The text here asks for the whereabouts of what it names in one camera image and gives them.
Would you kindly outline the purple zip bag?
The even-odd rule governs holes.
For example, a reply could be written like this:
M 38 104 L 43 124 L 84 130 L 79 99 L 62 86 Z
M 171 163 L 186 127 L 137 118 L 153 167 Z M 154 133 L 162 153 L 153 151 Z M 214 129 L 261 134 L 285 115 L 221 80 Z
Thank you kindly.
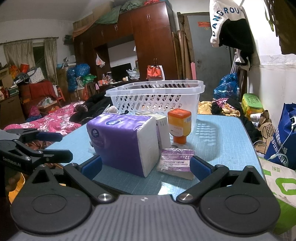
M 171 176 L 193 180 L 194 175 L 190 171 L 190 159 L 194 154 L 194 150 L 188 149 L 163 149 L 157 170 Z

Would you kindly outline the purple tissue pack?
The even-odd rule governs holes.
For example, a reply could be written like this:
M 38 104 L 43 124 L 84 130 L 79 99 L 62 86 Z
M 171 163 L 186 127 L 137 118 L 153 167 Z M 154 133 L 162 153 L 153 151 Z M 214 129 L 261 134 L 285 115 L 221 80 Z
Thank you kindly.
M 103 113 L 86 128 L 96 154 L 107 166 L 145 178 L 159 160 L 152 116 Z

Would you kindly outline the orange bottle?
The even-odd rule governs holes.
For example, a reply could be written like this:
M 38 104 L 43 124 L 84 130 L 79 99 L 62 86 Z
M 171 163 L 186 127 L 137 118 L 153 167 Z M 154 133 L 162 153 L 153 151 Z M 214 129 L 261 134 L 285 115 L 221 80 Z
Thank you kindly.
M 187 136 L 191 133 L 192 114 L 188 110 L 173 109 L 168 112 L 169 132 L 173 136 L 174 143 L 184 145 Z

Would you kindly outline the white carton box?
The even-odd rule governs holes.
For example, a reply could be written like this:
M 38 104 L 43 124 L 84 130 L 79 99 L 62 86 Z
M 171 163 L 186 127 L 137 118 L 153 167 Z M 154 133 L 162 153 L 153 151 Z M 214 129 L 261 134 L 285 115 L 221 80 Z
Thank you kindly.
M 156 119 L 158 144 L 159 144 L 160 151 L 171 147 L 168 119 L 165 115 L 158 114 L 158 113 L 151 113 L 149 111 L 139 111 L 139 112 L 136 112 L 135 114 L 148 115 L 148 116 L 154 117 Z

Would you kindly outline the white plastic basket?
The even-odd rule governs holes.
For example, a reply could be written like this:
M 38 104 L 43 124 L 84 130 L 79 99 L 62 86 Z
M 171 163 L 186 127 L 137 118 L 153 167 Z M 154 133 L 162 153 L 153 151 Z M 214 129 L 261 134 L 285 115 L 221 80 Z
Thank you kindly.
M 106 96 L 119 113 L 141 111 L 167 115 L 177 108 L 192 114 L 192 128 L 195 127 L 200 94 L 205 84 L 200 80 L 160 80 L 128 83 L 106 90 Z

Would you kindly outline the pink floral blanket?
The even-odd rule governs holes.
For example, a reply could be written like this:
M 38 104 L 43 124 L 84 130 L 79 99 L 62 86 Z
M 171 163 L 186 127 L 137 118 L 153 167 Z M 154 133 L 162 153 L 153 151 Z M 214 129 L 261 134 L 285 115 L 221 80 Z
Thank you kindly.
M 4 130 L 36 128 L 39 131 L 60 133 L 61 135 L 66 136 L 81 127 L 81 124 L 71 122 L 70 117 L 74 114 L 74 108 L 83 103 L 83 101 L 71 103 L 59 108 L 55 112 L 50 113 L 43 118 L 22 124 L 11 124 L 6 126 Z

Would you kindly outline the black clothes pile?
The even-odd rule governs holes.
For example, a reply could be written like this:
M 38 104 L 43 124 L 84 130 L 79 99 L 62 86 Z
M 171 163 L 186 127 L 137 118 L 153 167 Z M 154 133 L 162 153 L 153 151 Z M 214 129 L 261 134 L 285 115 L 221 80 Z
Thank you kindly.
M 69 121 L 84 125 L 102 114 L 109 105 L 112 105 L 112 100 L 110 97 L 105 96 L 105 92 L 93 95 L 83 104 L 74 107 L 74 114 L 71 115 Z

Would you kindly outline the blue shopping bag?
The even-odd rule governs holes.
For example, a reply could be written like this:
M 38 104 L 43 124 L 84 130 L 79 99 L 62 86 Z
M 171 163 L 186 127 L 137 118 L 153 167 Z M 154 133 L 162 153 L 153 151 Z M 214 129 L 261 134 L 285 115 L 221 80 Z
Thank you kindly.
M 265 159 L 295 170 L 295 103 L 283 105 L 280 122 L 271 138 Z

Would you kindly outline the beige curtains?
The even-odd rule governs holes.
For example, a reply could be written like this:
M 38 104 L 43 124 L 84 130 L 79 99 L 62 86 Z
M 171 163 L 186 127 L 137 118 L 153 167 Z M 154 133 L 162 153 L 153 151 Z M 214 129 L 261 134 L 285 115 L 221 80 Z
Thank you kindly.
M 44 57 L 48 80 L 57 85 L 57 40 L 56 38 L 45 38 Z M 3 45 L 4 55 L 8 65 L 20 67 L 21 64 L 29 64 L 35 67 L 33 53 L 33 39 L 12 41 L 1 44 Z

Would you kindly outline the blue bags stack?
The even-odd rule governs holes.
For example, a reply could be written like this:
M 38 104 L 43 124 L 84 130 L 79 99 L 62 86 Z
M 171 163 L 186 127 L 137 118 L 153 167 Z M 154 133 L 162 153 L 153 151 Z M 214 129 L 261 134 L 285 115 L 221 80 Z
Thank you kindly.
M 74 92 L 78 86 L 76 78 L 88 75 L 89 73 L 90 73 L 90 66 L 86 63 L 69 67 L 66 72 L 67 82 L 68 82 L 68 91 L 70 93 Z

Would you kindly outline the blue plastic bag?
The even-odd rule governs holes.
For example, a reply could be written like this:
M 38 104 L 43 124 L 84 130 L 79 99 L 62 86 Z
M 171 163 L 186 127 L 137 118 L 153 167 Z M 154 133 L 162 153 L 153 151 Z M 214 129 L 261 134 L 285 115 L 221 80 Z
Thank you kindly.
M 221 78 L 219 85 L 213 90 L 215 99 L 239 99 L 239 86 L 237 73 L 230 73 Z

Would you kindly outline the black monitor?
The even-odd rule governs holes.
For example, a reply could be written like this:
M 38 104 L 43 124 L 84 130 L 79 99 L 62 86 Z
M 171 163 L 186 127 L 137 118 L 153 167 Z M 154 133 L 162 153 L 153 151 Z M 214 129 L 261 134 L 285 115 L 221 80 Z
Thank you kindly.
M 115 82 L 122 81 L 123 78 L 128 76 L 128 70 L 132 70 L 130 63 L 121 64 L 111 68 L 112 78 Z

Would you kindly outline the orange hanging bag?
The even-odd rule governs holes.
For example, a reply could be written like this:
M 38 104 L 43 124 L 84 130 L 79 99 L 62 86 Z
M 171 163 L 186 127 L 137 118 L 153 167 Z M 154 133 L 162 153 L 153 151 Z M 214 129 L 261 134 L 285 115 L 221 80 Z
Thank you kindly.
M 163 69 L 158 65 L 157 58 L 154 58 L 154 64 L 147 66 L 147 80 L 165 80 Z

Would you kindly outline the black hanging garment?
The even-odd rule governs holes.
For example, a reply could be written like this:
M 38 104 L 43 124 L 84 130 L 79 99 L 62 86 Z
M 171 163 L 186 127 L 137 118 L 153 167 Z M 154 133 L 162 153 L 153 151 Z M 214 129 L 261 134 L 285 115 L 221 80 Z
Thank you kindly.
M 251 30 L 246 19 L 236 21 L 227 19 L 222 24 L 219 34 L 219 46 L 222 45 L 240 50 L 244 66 L 248 65 L 248 63 L 252 64 L 254 47 Z

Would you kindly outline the white hanging shirt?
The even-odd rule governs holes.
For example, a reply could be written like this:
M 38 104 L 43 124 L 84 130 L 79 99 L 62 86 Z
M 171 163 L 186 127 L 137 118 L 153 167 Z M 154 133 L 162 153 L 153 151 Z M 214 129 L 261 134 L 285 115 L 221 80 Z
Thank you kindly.
M 234 1 L 209 1 L 209 15 L 212 35 L 210 43 L 213 47 L 219 47 L 219 35 L 223 24 L 227 21 L 237 21 L 245 19 L 244 13 Z

